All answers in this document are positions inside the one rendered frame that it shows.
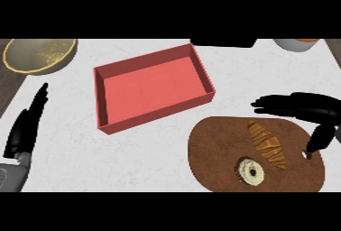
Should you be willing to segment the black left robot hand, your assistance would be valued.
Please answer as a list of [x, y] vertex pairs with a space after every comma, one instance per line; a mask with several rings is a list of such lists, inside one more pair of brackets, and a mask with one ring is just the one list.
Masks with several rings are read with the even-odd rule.
[[34, 95], [34, 101], [28, 109], [21, 111], [12, 126], [8, 145], [5, 149], [3, 157], [15, 159], [16, 154], [22, 152], [31, 152], [34, 150], [37, 129], [40, 118], [47, 103], [47, 83], [43, 84]]

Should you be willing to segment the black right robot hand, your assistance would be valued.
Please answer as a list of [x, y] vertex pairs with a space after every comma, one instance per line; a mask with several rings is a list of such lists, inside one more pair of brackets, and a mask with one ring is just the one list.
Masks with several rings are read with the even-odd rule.
[[325, 149], [334, 138], [341, 139], [341, 100], [315, 93], [294, 92], [289, 96], [260, 97], [251, 106], [256, 114], [288, 116], [318, 124], [307, 142], [306, 154]]

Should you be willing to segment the golden brown croissant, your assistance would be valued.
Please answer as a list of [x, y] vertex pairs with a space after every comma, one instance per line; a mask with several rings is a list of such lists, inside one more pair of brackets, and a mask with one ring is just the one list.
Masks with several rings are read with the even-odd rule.
[[287, 160], [282, 152], [279, 138], [273, 133], [254, 121], [248, 122], [248, 131], [253, 139], [253, 146], [267, 163], [279, 168], [287, 169]]

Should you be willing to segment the brown oval cutting board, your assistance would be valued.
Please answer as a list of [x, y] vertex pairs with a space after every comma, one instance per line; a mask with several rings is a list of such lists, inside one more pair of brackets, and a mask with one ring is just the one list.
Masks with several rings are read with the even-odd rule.
[[[287, 168], [275, 167], [256, 151], [248, 123], [254, 121], [278, 137]], [[303, 151], [310, 135], [288, 120], [213, 116], [194, 127], [188, 141], [188, 160], [201, 185], [211, 191], [284, 192], [319, 191], [325, 182], [325, 166], [319, 153], [307, 159]], [[264, 181], [248, 185], [235, 168], [241, 158], [253, 159], [266, 172]]]

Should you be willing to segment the red cardboard box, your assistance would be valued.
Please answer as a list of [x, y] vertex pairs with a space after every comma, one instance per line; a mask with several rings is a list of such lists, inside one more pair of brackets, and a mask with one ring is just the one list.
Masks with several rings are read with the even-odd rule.
[[98, 128], [114, 134], [211, 102], [216, 89], [188, 43], [93, 69]]

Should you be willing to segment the white cup with orange contents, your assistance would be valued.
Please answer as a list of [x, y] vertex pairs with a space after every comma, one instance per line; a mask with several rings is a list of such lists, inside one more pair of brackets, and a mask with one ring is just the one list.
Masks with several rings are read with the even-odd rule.
[[275, 43], [287, 51], [304, 52], [318, 43], [319, 39], [275, 39]]

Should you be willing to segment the cream frosted donut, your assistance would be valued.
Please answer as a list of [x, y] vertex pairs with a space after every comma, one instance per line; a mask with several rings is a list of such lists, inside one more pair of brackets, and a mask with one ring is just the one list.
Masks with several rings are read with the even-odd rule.
[[239, 180], [251, 185], [258, 186], [266, 179], [266, 172], [260, 163], [250, 157], [242, 157], [236, 163], [235, 172]]

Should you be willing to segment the yellow rimmed olive bowl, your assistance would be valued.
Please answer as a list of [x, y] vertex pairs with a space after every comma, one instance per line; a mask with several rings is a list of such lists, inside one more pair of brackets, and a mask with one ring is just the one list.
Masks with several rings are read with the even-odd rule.
[[72, 61], [77, 39], [12, 39], [3, 51], [6, 67], [19, 74], [47, 75]]

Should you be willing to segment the black appliance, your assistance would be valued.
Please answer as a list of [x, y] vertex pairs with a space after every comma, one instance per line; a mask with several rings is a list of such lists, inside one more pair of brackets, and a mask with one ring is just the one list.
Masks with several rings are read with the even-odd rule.
[[256, 39], [192, 39], [191, 42], [196, 46], [214, 46], [214, 47], [236, 47], [251, 48], [256, 44]]

